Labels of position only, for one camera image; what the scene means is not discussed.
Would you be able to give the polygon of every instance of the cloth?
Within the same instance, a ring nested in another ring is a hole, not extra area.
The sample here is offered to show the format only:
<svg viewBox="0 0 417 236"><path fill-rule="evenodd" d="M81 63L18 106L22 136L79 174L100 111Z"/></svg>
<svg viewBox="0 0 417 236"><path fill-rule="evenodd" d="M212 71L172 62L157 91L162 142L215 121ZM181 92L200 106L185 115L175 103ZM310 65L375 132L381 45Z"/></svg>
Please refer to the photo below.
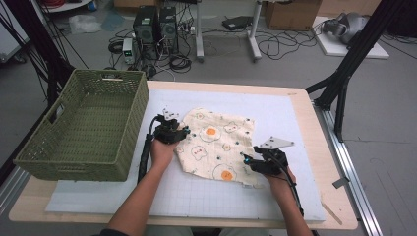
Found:
<svg viewBox="0 0 417 236"><path fill-rule="evenodd" d="M214 113L203 108L191 110L183 120L191 133L176 148L182 168L208 179L257 184L243 153L254 156L251 118Z"/></svg>

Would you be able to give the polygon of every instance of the forearm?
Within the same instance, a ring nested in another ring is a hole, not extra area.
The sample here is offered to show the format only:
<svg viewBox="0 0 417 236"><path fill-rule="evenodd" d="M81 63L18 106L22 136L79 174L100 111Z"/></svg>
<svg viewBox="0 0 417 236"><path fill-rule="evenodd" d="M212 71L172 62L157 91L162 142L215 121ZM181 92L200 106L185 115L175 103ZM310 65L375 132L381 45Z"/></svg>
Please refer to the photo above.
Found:
<svg viewBox="0 0 417 236"><path fill-rule="evenodd" d="M311 236L312 232L304 221L289 185L278 179L273 179L269 183L284 216L288 236Z"/></svg>
<svg viewBox="0 0 417 236"><path fill-rule="evenodd" d="M279 204L281 208L282 215L285 220L285 227L287 229L288 236L311 236L312 232L304 221L303 216L301 215L300 209L294 202L291 203L281 203Z"/></svg>
<svg viewBox="0 0 417 236"><path fill-rule="evenodd" d="M151 168L111 218L107 228L130 236L142 235L163 170Z"/></svg>

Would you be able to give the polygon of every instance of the cardboard box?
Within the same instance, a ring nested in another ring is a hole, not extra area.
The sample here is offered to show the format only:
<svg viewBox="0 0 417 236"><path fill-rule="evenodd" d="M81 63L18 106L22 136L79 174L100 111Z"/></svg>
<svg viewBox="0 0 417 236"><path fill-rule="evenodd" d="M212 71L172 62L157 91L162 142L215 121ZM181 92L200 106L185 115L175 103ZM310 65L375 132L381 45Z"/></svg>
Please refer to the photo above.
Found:
<svg viewBox="0 0 417 236"><path fill-rule="evenodd" d="M139 6L159 6L159 0L114 0L116 8L135 8Z"/></svg>
<svg viewBox="0 0 417 236"><path fill-rule="evenodd" d="M351 12L371 16L380 3L381 0L323 0L318 16L337 17Z"/></svg>
<svg viewBox="0 0 417 236"><path fill-rule="evenodd" d="M270 30L310 30L321 4L322 0L268 3L267 26Z"/></svg>

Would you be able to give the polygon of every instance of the table leg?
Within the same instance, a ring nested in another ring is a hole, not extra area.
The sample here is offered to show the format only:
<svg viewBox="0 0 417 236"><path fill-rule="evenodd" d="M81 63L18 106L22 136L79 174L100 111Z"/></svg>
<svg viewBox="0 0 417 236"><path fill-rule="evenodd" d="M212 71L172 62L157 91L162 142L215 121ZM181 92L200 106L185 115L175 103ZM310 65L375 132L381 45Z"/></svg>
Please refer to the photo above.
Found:
<svg viewBox="0 0 417 236"><path fill-rule="evenodd" d="M199 62L205 61L205 51L203 49L203 36L202 36L202 15L200 12L200 5L202 0L197 1L197 27L196 27L196 49L197 49L197 60Z"/></svg>
<svg viewBox="0 0 417 236"><path fill-rule="evenodd" d="M255 33L257 32L258 20L260 18L260 12L262 9L262 0L257 0L257 5L255 7L254 19L252 21L252 29L248 31L249 42L254 52L254 62L262 58L260 48L258 43L255 40Z"/></svg>

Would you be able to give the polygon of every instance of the plastic bag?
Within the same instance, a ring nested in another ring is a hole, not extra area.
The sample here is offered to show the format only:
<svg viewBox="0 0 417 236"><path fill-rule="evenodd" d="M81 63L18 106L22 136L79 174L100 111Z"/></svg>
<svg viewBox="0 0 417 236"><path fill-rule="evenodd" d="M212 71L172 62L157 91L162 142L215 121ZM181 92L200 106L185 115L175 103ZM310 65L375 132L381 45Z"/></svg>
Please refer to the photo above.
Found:
<svg viewBox="0 0 417 236"><path fill-rule="evenodd" d="M72 34L97 32L101 30L101 24L94 16L77 15L70 18L70 28Z"/></svg>

